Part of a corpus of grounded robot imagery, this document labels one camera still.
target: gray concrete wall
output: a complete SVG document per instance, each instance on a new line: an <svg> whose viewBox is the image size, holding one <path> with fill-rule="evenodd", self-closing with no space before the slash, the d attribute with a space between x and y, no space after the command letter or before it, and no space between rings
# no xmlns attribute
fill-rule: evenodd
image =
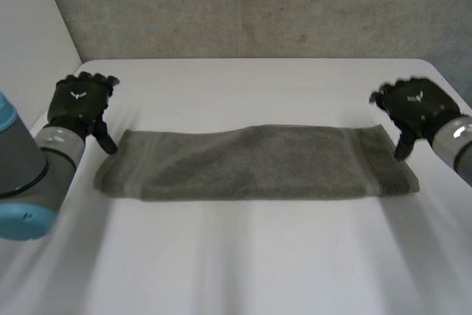
<svg viewBox="0 0 472 315"><path fill-rule="evenodd" d="M472 103L472 0L56 2L83 61L422 58Z"/></svg>

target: gray robot arm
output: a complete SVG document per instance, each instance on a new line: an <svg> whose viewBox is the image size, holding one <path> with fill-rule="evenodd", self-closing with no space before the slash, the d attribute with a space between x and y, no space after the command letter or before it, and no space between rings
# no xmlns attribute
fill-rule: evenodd
<svg viewBox="0 0 472 315"><path fill-rule="evenodd" d="M0 93L0 237L37 239L54 226L92 134L117 150L102 120L115 77L68 76L57 84L49 124L35 139Z"/></svg>
<svg viewBox="0 0 472 315"><path fill-rule="evenodd" d="M84 149L83 140L66 128L45 127L34 140L19 117L4 127L0 132L1 237L29 240L50 231Z"/></svg>
<svg viewBox="0 0 472 315"><path fill-rule="evenodd" d="M447 122L434 135L434 152L472 186L472 118L461 116Z"/></svg>

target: white table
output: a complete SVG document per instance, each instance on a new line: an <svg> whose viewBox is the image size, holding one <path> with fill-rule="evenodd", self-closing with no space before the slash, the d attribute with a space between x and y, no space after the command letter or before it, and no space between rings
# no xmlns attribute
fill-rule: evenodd
<svg viewBox="0 0 472 315"><path fill-rule="evenodd" d="M382 82L425 75L466 113L434 67L396 59L94 60L77 71L122 84L105 121L201 133L248 125L361 127ZM470 314L472 190L417 144L417 195L353 201L145 203L92 180L93 139L48 238L11 246L2 314Z"/></svg>

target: white wall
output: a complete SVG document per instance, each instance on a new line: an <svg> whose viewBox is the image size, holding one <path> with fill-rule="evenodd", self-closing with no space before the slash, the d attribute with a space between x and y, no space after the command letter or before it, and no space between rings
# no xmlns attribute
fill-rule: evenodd
<svg viewBox="0 0 472 315"><path fill-rule="evenodd" d="M0 0L0 91L28 127L80 64L54 0Z"/></svg>

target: gray towel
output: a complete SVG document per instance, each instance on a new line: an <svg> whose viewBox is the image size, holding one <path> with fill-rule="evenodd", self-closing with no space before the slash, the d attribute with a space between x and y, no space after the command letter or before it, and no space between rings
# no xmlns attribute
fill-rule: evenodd
<svg viewBox="0 0 472 315"><path fill-rule="evenodd" d="M98 190L143 201L342 199L417 192L380 125L261 125L213 134L126 131Z"/></svg>

